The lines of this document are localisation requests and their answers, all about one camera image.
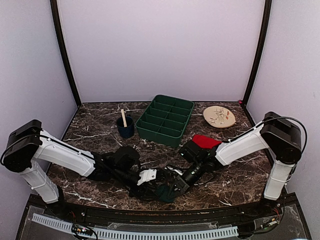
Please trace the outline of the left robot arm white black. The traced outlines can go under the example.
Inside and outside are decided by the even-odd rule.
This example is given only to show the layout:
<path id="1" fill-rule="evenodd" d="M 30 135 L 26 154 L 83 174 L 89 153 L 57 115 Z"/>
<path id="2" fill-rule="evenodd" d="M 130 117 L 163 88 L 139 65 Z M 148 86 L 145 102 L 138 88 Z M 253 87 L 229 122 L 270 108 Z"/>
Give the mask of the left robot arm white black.
<path id="1" fill-rule="evenodd" d="M 38 160 L 64 167 L 92 181 L 115 179 L 131 196 L 143 201 L 159 198 L 154 183 L 157 170 L 142 169 L 140 155 L 134 148 L 122 146 L 104 154 L 81 150 L 55 138 L 42 128 L 41 121 L 33 119 L 10 133 L 0 163 L 21 175 L 60 218 L 67 218 L 71 208 L 63 201 L 62 189 L 50 180 Z"/>

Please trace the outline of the red santa sock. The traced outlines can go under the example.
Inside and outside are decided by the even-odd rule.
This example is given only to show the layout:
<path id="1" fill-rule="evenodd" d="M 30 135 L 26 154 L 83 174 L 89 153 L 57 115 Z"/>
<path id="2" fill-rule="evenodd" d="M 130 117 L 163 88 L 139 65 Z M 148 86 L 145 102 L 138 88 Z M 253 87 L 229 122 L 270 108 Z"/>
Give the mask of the red santa sock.
<path id="1" fill-rule="evenodd" d="M 201 134 L 195 134 L 192 141 L 203 149 L 212 149 L 222 143 L 222 141 Z"/>

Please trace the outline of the green compartment tray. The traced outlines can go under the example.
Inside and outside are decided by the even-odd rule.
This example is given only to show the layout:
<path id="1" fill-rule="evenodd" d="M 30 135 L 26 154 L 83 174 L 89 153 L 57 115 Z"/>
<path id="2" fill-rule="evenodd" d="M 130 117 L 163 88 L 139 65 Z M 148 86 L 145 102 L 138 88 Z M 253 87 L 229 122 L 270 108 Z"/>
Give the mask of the green compartment tray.
<path id="1" fill-rule="evenodd" d="M 158 94 L 136 121 L 140 138 L 172 148 L 180 145 L 195 103 Z"/>

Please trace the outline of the dark green sock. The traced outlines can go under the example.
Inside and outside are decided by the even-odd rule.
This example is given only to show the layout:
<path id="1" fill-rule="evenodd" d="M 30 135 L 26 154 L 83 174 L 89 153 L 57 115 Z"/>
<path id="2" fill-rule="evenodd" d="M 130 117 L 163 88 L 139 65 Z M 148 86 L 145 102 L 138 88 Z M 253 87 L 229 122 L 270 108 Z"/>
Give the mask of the dark green sock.
<path id="1" fill-rule="evenodd" d="M 157 200 L 163 203 L 173 203 L 175 199 L 169 198 L 169 190 L 169 186 L 165 184 L 160 185 L 155 191 Z"/>

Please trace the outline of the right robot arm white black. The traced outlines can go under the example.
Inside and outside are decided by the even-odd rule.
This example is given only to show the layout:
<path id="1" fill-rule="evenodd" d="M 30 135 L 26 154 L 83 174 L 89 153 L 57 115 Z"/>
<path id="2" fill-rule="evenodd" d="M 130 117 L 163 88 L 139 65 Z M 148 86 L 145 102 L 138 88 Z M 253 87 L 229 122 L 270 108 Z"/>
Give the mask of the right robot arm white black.
<path id="1" fill-rule="evenodd" d="M 251 129 L 225 142 L 195 135 L 178 151 L 191 166 L 176 177 L 167 197 L 174 199 L 183 195 L 204 173 L 220 170 L 255 152 L 270 150 L 275 159 L 264 187 L 263 200 L 255 205 L 255 213 L 266 217 L 274 210 L 274 201 L 289 181 L 307 141 L 306 127 L 299 120 L 272 111 Z"/>

